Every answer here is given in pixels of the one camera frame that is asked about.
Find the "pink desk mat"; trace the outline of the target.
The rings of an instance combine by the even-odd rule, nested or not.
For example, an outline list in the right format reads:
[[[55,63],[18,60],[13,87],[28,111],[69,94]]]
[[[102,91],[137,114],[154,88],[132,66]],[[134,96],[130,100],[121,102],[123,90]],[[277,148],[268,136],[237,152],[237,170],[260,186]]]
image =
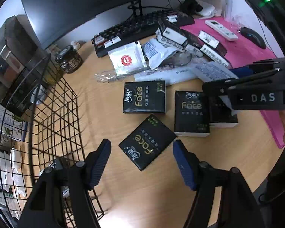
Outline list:
[[[243,67],[255,61],[273,59],[276,56],[269,49],[261,49],[242,35],[237,41],[230,42],[215,30],[205,24],[204,20],[195,20],[193,24],[182,26],[182,29],[198,36],[200,31],[205,31],[216,38],[227,50],[225,58],[231,63],[233,68]],[[278,111],[261,111],[266,121],[272,137],[278,148],[284,148],[284,130],[279,119]]]

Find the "black computer mouse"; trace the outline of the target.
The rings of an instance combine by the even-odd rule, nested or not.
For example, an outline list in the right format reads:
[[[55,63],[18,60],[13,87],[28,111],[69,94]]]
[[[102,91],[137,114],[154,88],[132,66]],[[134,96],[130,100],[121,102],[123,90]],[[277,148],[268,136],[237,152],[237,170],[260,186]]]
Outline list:
[[[259,48],[266,49],[265,41],[256,31],[247,27],[242,27],[240,29],[240,34],[244,36],[246,39],[250,40],[255,45],[257,45]]]

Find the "large white printed bag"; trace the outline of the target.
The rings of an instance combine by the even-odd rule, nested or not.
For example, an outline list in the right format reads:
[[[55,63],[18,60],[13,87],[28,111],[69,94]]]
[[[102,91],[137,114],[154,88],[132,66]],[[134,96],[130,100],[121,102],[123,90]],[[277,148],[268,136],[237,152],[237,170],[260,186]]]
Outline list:
[[[190,63],[183,67],[146,70],[134,75],[135,81],[164,80],[167,86],[192,79],[210,82],[232,78],[238,79],[233,72],[217,62]]]

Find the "white remote control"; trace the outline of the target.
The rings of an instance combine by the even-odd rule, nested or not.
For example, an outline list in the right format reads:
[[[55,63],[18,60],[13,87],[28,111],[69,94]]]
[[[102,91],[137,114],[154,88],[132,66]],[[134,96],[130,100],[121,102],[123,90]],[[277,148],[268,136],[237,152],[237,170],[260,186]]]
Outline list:
[[[215,20],[205,20],[205,24],[219,33],[228,41],[237,41],[238,36]]]

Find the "clear plastic wrapper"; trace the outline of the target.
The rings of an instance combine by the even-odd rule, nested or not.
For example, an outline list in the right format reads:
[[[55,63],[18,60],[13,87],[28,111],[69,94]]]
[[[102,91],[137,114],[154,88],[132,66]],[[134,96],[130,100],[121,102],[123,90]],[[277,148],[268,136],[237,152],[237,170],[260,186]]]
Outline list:
[[[117,75],[116,70],[105,70],[103,72],[96,73],[94,78],[98,83],[111,83],[115,81],[122,81],[136,73],[136,71],[131,71],[129,73]]]

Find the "white power strip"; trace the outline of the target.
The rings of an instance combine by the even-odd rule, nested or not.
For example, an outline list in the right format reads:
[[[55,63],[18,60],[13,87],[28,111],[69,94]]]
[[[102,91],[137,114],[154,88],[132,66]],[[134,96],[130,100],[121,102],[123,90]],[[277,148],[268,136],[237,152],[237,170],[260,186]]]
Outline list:
[[[212,18],[216,15],[217,10],[212,4],[209,4],[204,1],[197,0],[199,5],[196,14],[201,16],[202,18]]]

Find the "dark glass jar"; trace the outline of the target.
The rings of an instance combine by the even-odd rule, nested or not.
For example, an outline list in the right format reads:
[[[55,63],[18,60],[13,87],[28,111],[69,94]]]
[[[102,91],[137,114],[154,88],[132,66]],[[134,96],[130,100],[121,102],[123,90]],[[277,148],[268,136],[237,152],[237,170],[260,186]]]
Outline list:
[[[68,45],[67,47],[62,49],[56,55],[55,61],[67,74],[75,72],[83,64],[82,57],[72,45]]]

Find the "white sachet red logo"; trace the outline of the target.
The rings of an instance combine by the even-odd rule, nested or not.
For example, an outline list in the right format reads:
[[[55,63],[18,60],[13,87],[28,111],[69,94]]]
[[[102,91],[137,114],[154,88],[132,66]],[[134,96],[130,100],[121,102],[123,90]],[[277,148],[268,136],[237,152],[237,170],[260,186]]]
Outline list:
[[[139,72],[147,67],[142,46],[135,41],[108,52],[117,76]]]

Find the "white printed foil packet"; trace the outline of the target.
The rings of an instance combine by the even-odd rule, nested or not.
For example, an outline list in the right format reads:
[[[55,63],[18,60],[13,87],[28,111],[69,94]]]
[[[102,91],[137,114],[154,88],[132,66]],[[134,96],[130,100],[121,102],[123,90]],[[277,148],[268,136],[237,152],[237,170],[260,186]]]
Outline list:
[[[166,58],[179,50],[173,46],[162,44],[155,38],[151,38],[143,44],[142,49],[149,61],[149,68],[151,70],[156,69]]]

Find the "black white box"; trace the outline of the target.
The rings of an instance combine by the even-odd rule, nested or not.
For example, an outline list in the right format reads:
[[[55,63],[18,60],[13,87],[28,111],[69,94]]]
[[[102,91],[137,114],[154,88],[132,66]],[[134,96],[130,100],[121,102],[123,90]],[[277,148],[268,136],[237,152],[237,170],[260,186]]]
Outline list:
[[[183,50],[187,42],[186,35],[174,24],[167,20],[158,20],[158,29],[155,32],[158,42]]]

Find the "black mechanical keyboard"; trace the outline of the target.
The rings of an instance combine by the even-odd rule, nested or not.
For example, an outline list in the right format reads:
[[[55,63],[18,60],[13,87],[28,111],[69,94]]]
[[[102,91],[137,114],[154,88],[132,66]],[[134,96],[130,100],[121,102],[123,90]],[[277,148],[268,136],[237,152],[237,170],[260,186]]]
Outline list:
[[[195,22],[192,16],[173,9],[158,10],[132,17],[100,32],[92,38],[97,57],[104,57],[115,48],[154,35],[158,29],[159,20],[170,20],[178,27]]]

